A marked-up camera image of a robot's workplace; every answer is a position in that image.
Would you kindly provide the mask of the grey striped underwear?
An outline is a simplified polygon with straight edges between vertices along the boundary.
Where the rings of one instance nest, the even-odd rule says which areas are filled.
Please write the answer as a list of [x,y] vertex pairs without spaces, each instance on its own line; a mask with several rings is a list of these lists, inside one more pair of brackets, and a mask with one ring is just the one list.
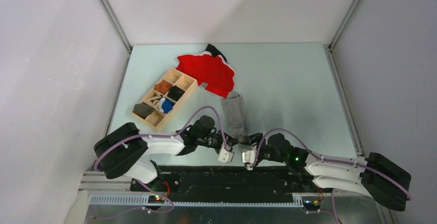
[[230,135],[244,144],[249,136],[243,97],[237,92],[230,92],[221,101]]

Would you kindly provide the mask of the wooden compartment organizer box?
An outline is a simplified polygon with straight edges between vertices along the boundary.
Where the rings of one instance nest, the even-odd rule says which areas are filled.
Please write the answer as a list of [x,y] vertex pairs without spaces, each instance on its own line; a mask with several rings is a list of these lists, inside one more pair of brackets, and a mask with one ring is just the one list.
[[197,87],[196,79],[172,68],[134,105],[131,113],[155,131],[161,132]]

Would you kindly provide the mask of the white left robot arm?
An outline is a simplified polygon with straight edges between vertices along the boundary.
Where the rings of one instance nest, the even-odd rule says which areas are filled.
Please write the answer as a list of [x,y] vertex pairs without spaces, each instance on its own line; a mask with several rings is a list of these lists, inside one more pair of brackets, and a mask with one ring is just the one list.
[[227,163],[238,142],[216,129],[215,121],[204,115],[174,135],[140,134],[136,125],[128,122],[98,141],[93,149],[97,156],[95,166],[107,179],[135,178],[154,192],[161,189],[163,177],[157,163],[148,158],[151,154],[184,156],[202,146],[214,149],[218,161]]

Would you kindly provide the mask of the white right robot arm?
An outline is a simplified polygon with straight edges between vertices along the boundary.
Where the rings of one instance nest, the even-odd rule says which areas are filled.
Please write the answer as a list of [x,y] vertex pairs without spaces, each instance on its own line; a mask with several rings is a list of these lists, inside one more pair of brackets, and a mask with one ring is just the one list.
[[242,152],[242,162],[252,170],[263,160],[283,163],[306,192],[317,188],[339,189],[373,198],[381,206],[402,212],[411,199],[411,174],[386,158],[371,152],[368,157],[341,158],[293,146],[281,134],[257,133],[252,149]]

